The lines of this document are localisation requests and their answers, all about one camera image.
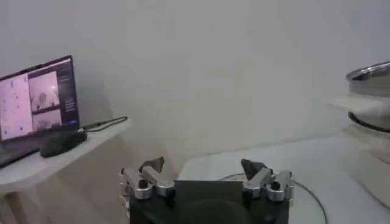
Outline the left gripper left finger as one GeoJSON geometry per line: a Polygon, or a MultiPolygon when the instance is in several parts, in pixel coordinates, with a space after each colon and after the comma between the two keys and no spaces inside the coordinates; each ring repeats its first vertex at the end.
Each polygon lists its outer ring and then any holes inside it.
{"type": "Polygon", "coordinates": [[[122,168],[119,172],[119,196],[128,200],[131,196],[137,200],[148,200],[152,194],[157,194],[167,200],[173,199],[176,184],[161,174],[164,163],[165,159],[161,156],[145,161],[138,169],[122,168]]]}

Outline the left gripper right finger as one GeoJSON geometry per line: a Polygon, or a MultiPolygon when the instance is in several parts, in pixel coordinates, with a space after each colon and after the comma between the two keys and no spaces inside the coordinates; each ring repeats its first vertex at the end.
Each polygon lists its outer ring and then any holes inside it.
{"type": "Polygon", "coordinates": [[[241,166],[247,178],[243,183],[244,192],[251,198],[258,198],[261,194],[270,201],[293,201],[294,177],[292,172],[283,170],[279,173],[261,162],[242,159],[241,166]]]}

